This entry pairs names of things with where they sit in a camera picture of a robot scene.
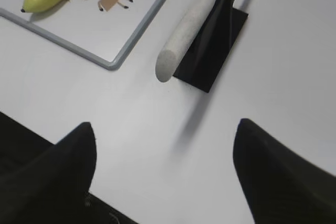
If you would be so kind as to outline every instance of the black base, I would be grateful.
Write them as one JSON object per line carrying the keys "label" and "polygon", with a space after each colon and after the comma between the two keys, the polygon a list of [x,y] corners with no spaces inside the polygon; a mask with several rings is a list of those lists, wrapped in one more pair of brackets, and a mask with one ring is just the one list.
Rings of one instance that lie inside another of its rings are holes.
{"label": "black base", "polygon": [[248,14],[217,0],[174,77],[209,92]]}

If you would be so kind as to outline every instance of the white foam roller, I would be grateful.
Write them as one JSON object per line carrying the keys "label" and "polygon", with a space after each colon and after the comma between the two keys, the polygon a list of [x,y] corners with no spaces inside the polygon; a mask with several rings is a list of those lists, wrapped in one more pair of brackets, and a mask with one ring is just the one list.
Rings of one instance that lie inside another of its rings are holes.
{"label": "white foam roller", "polygon": [[170,80],[215,2],[216,0],[197,0],[182,18],[157,57],[155,73],[159,81]]}

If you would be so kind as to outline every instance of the whiteboard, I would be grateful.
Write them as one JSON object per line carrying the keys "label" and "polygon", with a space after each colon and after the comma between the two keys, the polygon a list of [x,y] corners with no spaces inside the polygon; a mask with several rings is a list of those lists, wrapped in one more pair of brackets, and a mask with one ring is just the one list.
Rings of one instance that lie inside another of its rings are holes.
{"label": "whiteboard", "polygon": [[0,15],[115,70],[165,0],[63,0],[44,13],[22,13],[24,0],[0,0]]}

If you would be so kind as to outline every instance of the black metal bracket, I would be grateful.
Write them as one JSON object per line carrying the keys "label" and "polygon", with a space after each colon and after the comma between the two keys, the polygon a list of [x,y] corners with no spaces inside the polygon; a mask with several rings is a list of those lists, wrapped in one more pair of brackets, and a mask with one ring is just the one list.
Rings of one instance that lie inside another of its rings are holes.
{"label": "black metal bracket", "polygon": [[209,92],[248,14],[233,8],[234,0],[216,0],[174,77]]}

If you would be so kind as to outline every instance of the white table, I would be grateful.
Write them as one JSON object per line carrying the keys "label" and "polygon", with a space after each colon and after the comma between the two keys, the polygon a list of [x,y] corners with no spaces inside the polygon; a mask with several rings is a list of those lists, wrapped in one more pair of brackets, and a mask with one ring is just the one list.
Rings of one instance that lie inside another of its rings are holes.
{"label": "white table", "polygon": [[92,192],[139,223],[253,223],[232,161],[241,118],[336,174],[335,0],[250,0],[210,94],[154,74],[190,1],[167,0],[116,72],[0,19],[0,111],[54,143],[90,121]]}

